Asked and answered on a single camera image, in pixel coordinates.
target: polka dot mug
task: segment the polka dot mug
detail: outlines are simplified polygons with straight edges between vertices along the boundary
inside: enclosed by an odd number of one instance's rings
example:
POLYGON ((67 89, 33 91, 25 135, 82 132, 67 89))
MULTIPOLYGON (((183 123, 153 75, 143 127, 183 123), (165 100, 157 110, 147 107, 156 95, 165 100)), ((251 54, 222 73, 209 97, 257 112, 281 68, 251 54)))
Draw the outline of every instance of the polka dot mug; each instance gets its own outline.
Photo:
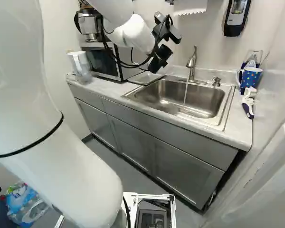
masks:
POLYGON ((239 70, 236 75, 237 84, 239 86, 239 90, 241 95, 244 95, 244 91, 246 87, 254 87, 256 88, 257 84, 261 79, 261 75, 263 70, 260 68, 254 67, 245 67, 243 70, 239 70), (239 81, 239 72, 243 73, 242 81, 239 81))

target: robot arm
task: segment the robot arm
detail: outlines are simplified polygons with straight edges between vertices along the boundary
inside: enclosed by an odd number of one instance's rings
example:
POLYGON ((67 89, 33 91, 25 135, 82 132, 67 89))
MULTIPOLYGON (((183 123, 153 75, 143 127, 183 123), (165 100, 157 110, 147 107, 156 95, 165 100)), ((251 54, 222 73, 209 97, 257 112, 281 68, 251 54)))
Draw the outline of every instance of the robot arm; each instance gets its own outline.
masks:
MULTIPOLYGON (((151 47, 174 36, 173 26, 163 26, 166 17, 157 15, 155 39, 133 15, 131 0, 88 1, 106 18, 106 29, 120 29, 112 40, 123 37, 153 54, 152 72, 165 64, 171 51, 151 47)), ((121 181, 53 104, 43 81, 42 28, 37 0, 0 1, 0 163, 80 227, 110 228, 123 200, 121 181)))
MULTIPOLYGON (((157 25, 151 33, 142 17, 133 14, 132 0, 87 1, 103 15, 102 29, 112 42, 122 47, 135 47, 148 55, 148 59, 152 58, 148 66, 152 73, 157 73, 162 66, 167 65, 172 51, 166 45, 158 47, 159 42, 162 39, 168 41, 170 38, 176 44, 181 41, 181 34, 173 26, 169 15, 165 17, 156 12, 154 18, 157 25)), ((121 66, 133 67, 127 63, 121 63, 121 66)))

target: wall-mounted soap dispenser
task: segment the wall-mounted soap dispenser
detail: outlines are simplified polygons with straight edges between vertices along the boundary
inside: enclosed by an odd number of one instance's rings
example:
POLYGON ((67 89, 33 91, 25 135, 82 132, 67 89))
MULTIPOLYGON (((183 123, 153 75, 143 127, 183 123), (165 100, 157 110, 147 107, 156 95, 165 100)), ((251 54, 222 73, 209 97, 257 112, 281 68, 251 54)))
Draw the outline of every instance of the wall-mounted soap dispenser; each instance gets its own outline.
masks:
POLYGON ((229 0, 224 24, 225 37, 237 37, 244 29, 251 0, 229 0))

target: stainless steel sink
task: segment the stainless steel sink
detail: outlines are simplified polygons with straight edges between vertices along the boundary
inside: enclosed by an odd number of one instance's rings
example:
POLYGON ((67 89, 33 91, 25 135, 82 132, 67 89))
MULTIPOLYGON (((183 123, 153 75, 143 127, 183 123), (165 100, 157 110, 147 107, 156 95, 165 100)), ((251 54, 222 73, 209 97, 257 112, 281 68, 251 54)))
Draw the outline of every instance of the stainless steel sink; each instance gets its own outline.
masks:
POLYGON ((149 86, 139 87, 124 97, 174 116, 220 125, 231 89, 232 86, 225 84, 213 87, 211 83, 188 83, 184 103, 186 83, 167 76, 149 86))

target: microwave door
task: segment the microwave door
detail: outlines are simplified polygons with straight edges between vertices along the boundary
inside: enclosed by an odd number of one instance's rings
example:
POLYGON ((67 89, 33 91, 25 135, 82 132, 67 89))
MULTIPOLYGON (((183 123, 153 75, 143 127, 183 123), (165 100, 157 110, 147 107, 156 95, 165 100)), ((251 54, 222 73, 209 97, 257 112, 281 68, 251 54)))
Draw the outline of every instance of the microwave door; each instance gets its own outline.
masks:
POLYGON ((121 81, 119 66, 110 58, 103 47, 82 47, 94 75, 121 81))

